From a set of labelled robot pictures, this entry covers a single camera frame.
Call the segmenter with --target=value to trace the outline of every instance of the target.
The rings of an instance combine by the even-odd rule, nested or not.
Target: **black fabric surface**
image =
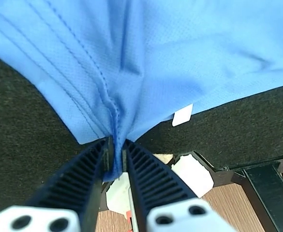
[[[23,203],[83,148],[37,89],[0,61],[0,210]]]
[[[283,87],[196,114],[174,128],[161,123],[138,142],[153,153],[195,150],[216,167],[282,155]],[[85,146],[35,87],[0,61],[0,210],[23,203]]]
[[[162,122],[137,142],[158,154],[196,151],[215,168],[233,168],[283,156],[283,87],[191,116]]]

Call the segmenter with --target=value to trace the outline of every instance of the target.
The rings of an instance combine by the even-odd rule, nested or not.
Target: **black metal bracket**
[[[283,178],[278,164],[243,170],[241,186],[267,232],[283,232]]]

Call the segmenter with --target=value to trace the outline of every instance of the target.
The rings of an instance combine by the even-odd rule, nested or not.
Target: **blue fabric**
[[[283,86],[283,0],[0,0],[0,58],[83,144]]]

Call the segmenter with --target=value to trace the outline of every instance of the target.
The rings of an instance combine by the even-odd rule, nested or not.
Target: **black felt mat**
[[[197,151],[220,169],[283,155],[283,87],[162,122],[138,142],[158,154]]]

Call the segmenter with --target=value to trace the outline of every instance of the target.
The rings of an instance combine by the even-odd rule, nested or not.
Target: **red object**
[[[131,225],[131,230],[129,230],[128,232],[133,232],[133,225],[132,225],[132,213],[131,211],[127,211],[126,212],[126,217],[127,217],[127,221],[128,223]]]

